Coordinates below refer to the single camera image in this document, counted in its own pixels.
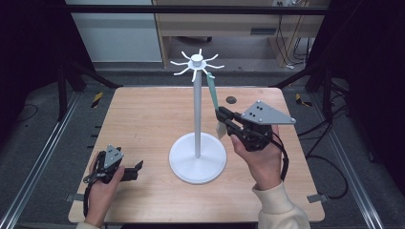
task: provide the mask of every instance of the wooden table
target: wooden table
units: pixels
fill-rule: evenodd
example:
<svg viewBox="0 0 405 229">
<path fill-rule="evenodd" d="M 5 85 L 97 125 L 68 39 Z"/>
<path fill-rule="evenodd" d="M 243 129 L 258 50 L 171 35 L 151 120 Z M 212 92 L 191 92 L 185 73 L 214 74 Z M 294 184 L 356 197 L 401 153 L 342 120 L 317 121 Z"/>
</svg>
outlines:
<svg viewBox="0 0 405 229">
<path fill-rule="evenodd" d="M 289 115 L 283 94 L 274 88 L 217 88 L 220 106 L 244 112 L 257 99 Z M 234 96 L 235 104 L 225 99 Z M 221 139 L 227 162 L 223 172 L 202 185 L 180 180 L 168 157 L 178 138 L 194 132 L 193 88 L 119 88 L 100 130 L 95 150 L 108 144 L 122 147 L 122 164 L 133 167 L 144 160 L 136 181 L 121 182 L 106 222 L 253 222 L 261 202 L 251 192 L 254 180 L 245 162 L 233 152 L 230 138 Z M 202 88 L 202 132 L 216 136 L 217 119 L 206 87 Z M 309 216 L 320 221 L 325 213 L 320 202 L 309 203 L 315 186 L 293 125 L 280 126 L 290 160 L 286 189 L 290 199 Z M 84 193 L 81 183 L 78 193 Z M 83 204 L 73 203 L 69 220 L 84 220 Z"/>
</svg>

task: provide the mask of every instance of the green strip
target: green strip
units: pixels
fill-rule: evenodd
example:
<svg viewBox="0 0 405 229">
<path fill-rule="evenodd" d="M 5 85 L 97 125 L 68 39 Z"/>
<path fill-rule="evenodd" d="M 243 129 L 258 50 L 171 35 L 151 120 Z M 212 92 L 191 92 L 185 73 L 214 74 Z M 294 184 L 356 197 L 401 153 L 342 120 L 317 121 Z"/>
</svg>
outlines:
<svg viewBox="0 0 405 229">
<path fill-rule="evenodd" d="M 217 91 L 215 90 L 214 76 L 211 73 L 206 75 L 206 81 L 208 83 L 209 92 L 211 93 L 212 102 L 214 103 L 215 110 L 218 111 L 218 98 Z"/>
</svg>

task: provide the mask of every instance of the black curtain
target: black curtain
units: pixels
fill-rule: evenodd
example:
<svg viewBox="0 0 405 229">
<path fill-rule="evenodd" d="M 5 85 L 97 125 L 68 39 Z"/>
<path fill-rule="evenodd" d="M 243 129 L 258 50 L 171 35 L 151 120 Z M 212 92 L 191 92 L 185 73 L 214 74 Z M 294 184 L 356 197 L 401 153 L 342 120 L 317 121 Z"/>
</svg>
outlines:
<svg viewBox="0 0 405 229">
<path fill-rule="evenodd" d="M 68 12 L 44 10 L 64 0 L 1 1 L 0 7 L 0 142 L 24 108 L 27 95 L 57 80 L 67 60 L 94 71 L 75 22 Z M 68 80 L 80 73 L 69 71 Z"/>
<path fill-rule="evenodd" d="M 335 0 L 330 4 L 341 8 L 359 2 Z M 327 58 L 332 76 L 349 82 L 348 103 L 371 159 L 385 164 L 405 195 L 405 3 L 364 0 L 360 6 L 353 15 L 325 18 L 309 64 Z M 340 28 L 351 15 L 331 52 L 323 55 L 335 36 L 334 28 Z M 323 76 L 315 73 L 310 81 L 322 82 Z"/>
</svg>

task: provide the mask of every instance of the black cable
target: black cable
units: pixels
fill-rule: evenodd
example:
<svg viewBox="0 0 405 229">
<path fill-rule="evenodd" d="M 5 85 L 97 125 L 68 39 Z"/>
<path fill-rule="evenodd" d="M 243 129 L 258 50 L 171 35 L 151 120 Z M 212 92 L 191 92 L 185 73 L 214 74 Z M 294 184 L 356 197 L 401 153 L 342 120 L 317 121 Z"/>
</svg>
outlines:
<svg viewBox="0 0 405 229">
<path fill-rule="evenodd" d="M 96 160 L 95 163 L 93 164 L 93 168 L 92 168 L 92 172 L 90 173 L 90 175 L 94 175 L 96 173 L 96 168 L 97 168 L 97 164 L 100 161 L 100 154 L 98 154 L 96 156 Z M 86 190 L 84 191 L 84 198 L 83 198 L 83 215 L 84 217 L 87 217 L 87 213 L 89 212 L 89 195 L 90 192 L 92 191 L 92 186 L 93 186 L 93 182 L 89 182 Z"/>
<path fill-rule="evenodd" d="M 27 106 L 32 106 L 32 107 L 35 108 L 35 111 L 33 112 L 33 114 L 31 114 L 30 116 L 28 116 L 28 117 L 26 117 L 26 118 L 22 118 L 22 119 L 15 120 L 16 122 L 27 121 L 27 120 L 31 119 L 32 117 L 34 117 L 34 116 L 38 113 L 38 107 L 37 107 L 36 105 L 33 105 L 33 104 L 26 104 L 25 107 L 27 107 Z"/>
<path fill-rule="evenodd" d="M 328 159 L 326 159 L 326 158 L 324 158 L 322 156 L 308 156 L 307 160 L 309 158 L 317 158 L 317 159 L 321 159 L 323 161 L 326 161 L 329 165 L 331 165 L 342 176 L 342 178 L 345 181 L 345 190 L 343 191 L 343 193 L 340 194 L 340 195 L 337 195 L 337 196 L 328 196 L 328 198 L 330 198 L 330 199 L 339 199 L 339 198 L 344 197 L 349 191 L 349 183 L 348 183 L 348 180 L 346 179 L 346 177 L 344 176 L 343 172 L 339 168 L 337 168 L 337 166 L 333 162 L 331 162 L 330 160 L 328 160 Z"/>
<path fill-rule="evenodd" d="M 306 63 L 308 62 L 308 59 L 309 59 L 309 46 L 310 46 L 310 38 L 308 38 L 308 41 L 307 41 L 307 53 L 305 55 L 305 62 Z"/>
<path fill-rule="evenodd" d="M 300 42 L 301 42 L 301 37 L 298 37 L 297 40 L 295 41 L 294 51 L 292 52 L 292 54 L 294 55 L 295 59 L 304 60 L 304 58 L 301 58 L 301 57 L 297 56 L 297 55 L 302 55 L 301 53 L 297 53 L 298 46 L 300 45 Z"/>
<path fill-rule="evenodd" d="M 340 96 L 343 96 L 343 94 L 338 94 L 338 95 L 334 96 L 334 97 L 330 100 L 330 102 L 332 102 L 334 99 L 336 99 L 337 97 L 340 97 Z M 331 162 L 330 160 L 328 160 L 328 159 L 326 159 L 326 158 L 324 158 L 324 157 L 322 157 L 322 156 L 313 156 L 313 155 L 312 155 L 312 152 L 313 152 L 313 150 L 315 149 L 315 147 L 319 144 L 319 142 L 324 138 L 324 136 L 331 130 L 332 121 L 333 121 L 334 119 L 340 117 L 340 116 L 343 114 L 343 113 L 340 114 L 340 112 L 346 111 L 347 109 L 348 109 L 348 106 L 347 106 L 347 105 L 341 106 L 339 109 L 337 109 L 336 111 L 334 111 L 334 112 L 332 113 L 332 120 L 331 120 L 331 121 L 324 120 L 324 121 L 322 121 L 320 124 L 318 124 L 318 125 L 316 125 L 315 127 L 311 128 L 309 131 L 306 131 L 306 132 L 302 133 L 302 135 L 306 135 L 306 134 L 312 132 L 313 130 L 316 130 L 316 129 L 320 128 L 320 127 L 323 126 L 325 123 L 329 123 L 329 125 L 328 125 L 328 127 L 326 128 L 326 130 L 324 131 L 324 133 L 322 133 L 322 134 L 318 137 L 318 139 L 316 140 L 315 144 L 311 147 L 311 149 L 309 150 L 309 152 L 305 155 L 305 159 L 306 159 L 306 160 L 308 160 L 309 158 L 317 158 L 317 159 L 321 159 L 321 160 L 323 160 L 323 161 L 326 161 L 326 162 L 327 162 L 330 166 L 332 166 L 332 167 L 340 174 L 340 176 L 344 179 L 344 182 L 345 182 L 345 190 L 343 191 L 343 193 L 340 194 L 340 195 L 337 195 L 337 196 L 328 196 L 329 199 L 339 199 L 339 198 L 342 198 L 343 196 L 345 196 L 345 195 L 348 193 L 348 190 L 349 190 L 349 183 L 348 183 L 348 181 L 347 181 L 345 175 L 343 174 L 343 172 L 342 172 L 333 162 Z"/>
<path fill-rule="evenodd" d="M 294 62 L 294 61 L 292 61 L 292 60 L 290 60 L 290 59 L 288 58 L 288 51 L 287 51 L 287 48 L 286 48 L 286 42 L 284 41 L 283 32 L 282 32 L 282 30 L 281 30 L 281 22 L 282 22 L 282 20 L 283 20 L 283 15 L 280 15 L 280 16 L 279 16 L 278 30 L 277 30 L 277 34 L 276 34 L 276 44 L 277 44 L 277 48 L 279 49 L 280 54 L 283 56 L 284 63 L 287 64 L 286 59 L 285 59 L 285 56 L 284 56 L 283 53 L 281 52 L 280 46 L 279 46 L 279 44 L 278 44 L 278 36 L 279 36 L 279 34 L 280 34 L 280 35 L 281 35 L 281 40 L 283 41 L 284 51 L 286 52 L 286 58 L 287 58 L 287 60 L 291 63 L 291 64 L 289 64 L 289 65 L 302 64 L 302 63 L 304 63 L 304 62 Z"/>
<path fill-rule="evenodd" d="M 321 142 L 321 140 L 330 131 L 330 129 L 331 129 L 331 123 L 329 123 L 329 125 L 328 125 L 327 129 L 325 130 L 325 132 L 322 133 L 322 135 L 316 140 L 315 144 L 313 144 L 312 148 L 310 148 L 309 152 L 305 155 L 305 158 L 308 158 L 308 156 L 310 156 L 310 154 L 312 154 L 315 147 L 319 144 L 319 142 Z"/>
<path fill-rule="evenodd" d="M 288 171 L 289 159 L 288 159 L 288 154 L 287 154 L 286 148 L 284 147 L 284 143 L 281 140 L 281 138 L 278 135 L 272 133 L 280 141 L 280 143 L 278 143 L 277 141 L 273 140 L 273 138 L 268 138 L 265 135 L 262 135 L 262 134 L 260 134 L 258 132 L 250 132 L 250 133 L 252 135 L 256 135 L 257 137 L 260 137 L 260 138 L 266 140 L 268 143 L 274 144 L 283 153 L 283 168 L 281 170 L 280 178 L 281 178 L 282 181 L 284 181 L 286 179 L 286 174 L 287 174 L 287 171 Z"/>
</svg>

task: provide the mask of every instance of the metal bracket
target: metal bracket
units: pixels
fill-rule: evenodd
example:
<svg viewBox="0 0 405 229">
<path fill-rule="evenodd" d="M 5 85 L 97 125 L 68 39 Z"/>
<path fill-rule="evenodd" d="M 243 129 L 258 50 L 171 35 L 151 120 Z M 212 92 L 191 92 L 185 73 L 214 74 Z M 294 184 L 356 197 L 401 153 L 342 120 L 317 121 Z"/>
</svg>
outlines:
<svg viewBox="0 0 405 229">
<path fill-rule="evenodd" d="M 107 152 L 104 160 L 104 168 L 110 167 L 124 157 L 124 154 L 112 145 L 107 146 Z"/>
<path fill-rule="evenodd" d="M 296 120 L 275 108 L 268 106 L 265 102 L 257 100 L 242 115 L 244 120 L 259 125 L 268 124 L 295 124 Z"/>
<path fill-rule="evenodd" d="M 65 197 L 65 201 L 68 201 L 68 202 L 73 202 L 73 201 L 75 201 L 75 200 L 77 200 L 77 201 L 83 201 L 83 199 L 84 199 L 84 195 L 83 195 L 83 194 L 68 194 L 68 195 L 66 195 L 66 197 Z"/>
<path fill-rule="evenodd" d="M 308 199 L 309 203 L 313 203 L 313 202 L 317 202 L 317 201 L 325 202 L 325 201 L 330 200 L 330 198 L 326 194 L 323 194 L 323 195 L 315 194 L 312 196 L 307 196 L 307 199 Z"/>
</svg>

